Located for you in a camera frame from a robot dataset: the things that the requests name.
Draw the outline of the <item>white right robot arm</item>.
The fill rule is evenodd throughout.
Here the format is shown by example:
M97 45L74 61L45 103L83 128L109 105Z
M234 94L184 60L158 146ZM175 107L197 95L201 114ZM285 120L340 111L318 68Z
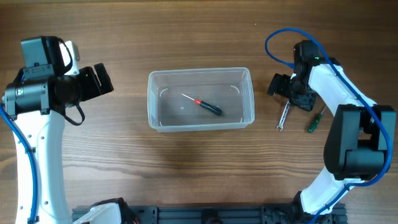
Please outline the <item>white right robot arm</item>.
M268 89L269 95L287 99L278 130L291 106L311 111L318 97L333 114L322 171L293 202L270 207L289 223L343 223L338 201L355 187L376 183L392 161L395 110L362 96L338 61L320 50L311 40L295 44L293 75L275 74Z

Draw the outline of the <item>small silver wrench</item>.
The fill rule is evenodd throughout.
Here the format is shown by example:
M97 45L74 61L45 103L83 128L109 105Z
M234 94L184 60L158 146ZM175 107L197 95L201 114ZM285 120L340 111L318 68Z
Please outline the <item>small silver wrench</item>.
M289 112L290 109L290 101L287 101L284 107L284 110L282 112L282 115L280 117L279 123L276 126L276 129L278 129L279 131L283 131L284 130L284 123L285 123L285 119L287 117L287 114Z

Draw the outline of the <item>clear plastic container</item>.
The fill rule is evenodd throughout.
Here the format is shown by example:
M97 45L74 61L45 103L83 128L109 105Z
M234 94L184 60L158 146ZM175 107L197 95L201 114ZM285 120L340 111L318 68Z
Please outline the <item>clear plastic container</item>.
M221 116L182 93L218 107ZM163 133L245 128L255 120L251 74L245 67L153 71L147 112L149 126Z

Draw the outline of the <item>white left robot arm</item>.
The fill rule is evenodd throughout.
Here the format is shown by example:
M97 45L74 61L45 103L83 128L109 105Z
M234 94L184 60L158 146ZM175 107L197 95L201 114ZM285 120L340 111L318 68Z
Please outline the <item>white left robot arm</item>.
M73 42L25 39L25 65L1 98L1 117L17 151L17 223L72 223L66 200L62 139L67 108L113 91L103 64L80 68Z

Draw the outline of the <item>black orange screwdriver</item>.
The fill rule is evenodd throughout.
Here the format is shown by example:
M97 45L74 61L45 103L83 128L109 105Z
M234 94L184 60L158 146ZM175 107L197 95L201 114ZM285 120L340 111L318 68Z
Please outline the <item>black orange screwdriver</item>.
M215 114L215 115L217 115L217 116L221 116L222 110L219 109L218 107L213 106L213 105L211 105L211 104L209 104L209 103L207 103L207 102L205 102L205 101L191 98L190 96L187 96L187 95L185 95L185 94L183 94L183 93L182 93L182 95L185 96L186 98L188 98L188 99L194 101L197 105L199 105L199 106L201 106L202 108L204 108L204 109L210 111L211 113L213 113L213 114Z

